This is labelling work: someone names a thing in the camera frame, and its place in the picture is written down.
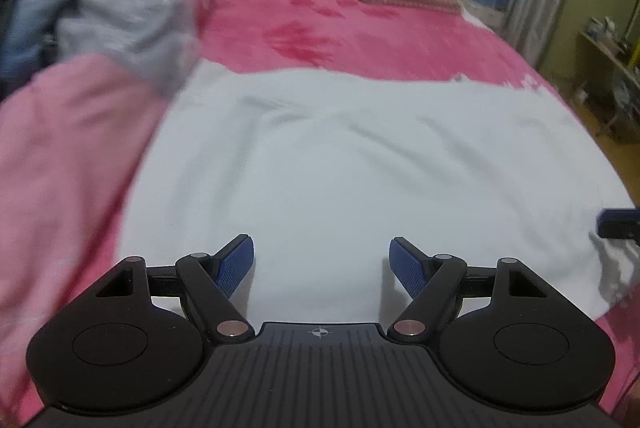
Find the white sweatshirt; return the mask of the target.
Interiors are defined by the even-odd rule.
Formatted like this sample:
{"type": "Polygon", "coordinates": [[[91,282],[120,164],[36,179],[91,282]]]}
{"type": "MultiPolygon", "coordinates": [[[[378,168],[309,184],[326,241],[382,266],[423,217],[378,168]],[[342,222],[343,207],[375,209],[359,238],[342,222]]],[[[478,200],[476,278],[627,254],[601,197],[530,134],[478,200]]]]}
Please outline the white sweatshirt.
{"type": "Polygon", "coordinates": [[[639,281],[638,248],[596,232],[601,210],[629,205],[587,131],[532,80],[202,62],[137,173],[118,253],[165,265],[244,233],[256,261],[235,300],[252,324],[387,324],[407,301],[388,267],[401,236],[476,266],[517,258],[596,318],[639,281]]]}

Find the cluttered side table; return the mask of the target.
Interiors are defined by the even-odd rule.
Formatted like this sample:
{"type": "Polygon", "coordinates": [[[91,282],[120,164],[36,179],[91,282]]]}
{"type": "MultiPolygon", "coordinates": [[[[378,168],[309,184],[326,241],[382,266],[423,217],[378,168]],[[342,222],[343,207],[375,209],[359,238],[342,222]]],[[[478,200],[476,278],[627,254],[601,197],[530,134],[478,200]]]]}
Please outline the cluttered side table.
{"type": "Polygon", "coordinates": [[[573,98],[599,121],[598,135],[623,143],[639,142],[639,70],[623,63],[614,39],[615,24],[591,17],[579,33],[573,98]]]}

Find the pink grey floral duvet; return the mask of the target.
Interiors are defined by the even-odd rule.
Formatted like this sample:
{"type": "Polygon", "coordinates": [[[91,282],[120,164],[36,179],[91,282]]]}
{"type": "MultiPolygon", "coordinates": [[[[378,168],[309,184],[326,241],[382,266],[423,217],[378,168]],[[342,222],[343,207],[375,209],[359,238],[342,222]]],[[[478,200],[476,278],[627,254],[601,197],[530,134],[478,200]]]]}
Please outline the pink grey floral duvet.
{"type": "Polygon", "coordinates": [[[30,338],[113,263],[142,157],[213,0],[76,0],[43,68],[1,97],[1,419],[42,407],[30,338]]]}

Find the pink floral blanket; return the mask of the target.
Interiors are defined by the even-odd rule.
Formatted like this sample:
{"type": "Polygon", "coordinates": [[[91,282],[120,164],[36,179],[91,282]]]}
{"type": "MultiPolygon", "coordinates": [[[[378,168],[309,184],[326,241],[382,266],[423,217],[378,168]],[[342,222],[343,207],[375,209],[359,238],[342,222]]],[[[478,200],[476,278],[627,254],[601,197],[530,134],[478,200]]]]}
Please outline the pink floral blanket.
{"type": "MultiPolygon", "coordinates": [[[[137,173],[171,104],[202,62],[242,74],[315,69],[405,82],[464,76],[512,88],[532,80],[565,106],[515,50],[468,15],[357,0],[213,0],[200,36],[198,61],[160,120],[129,186],[113,263],[122,258],[119,234],[137,173]]],[[[611,336],[616,350],[614,374],[601,401],[602,408],[612,412],[625,401],[639,375],[639,281],[594,319],[611,336]]]]}

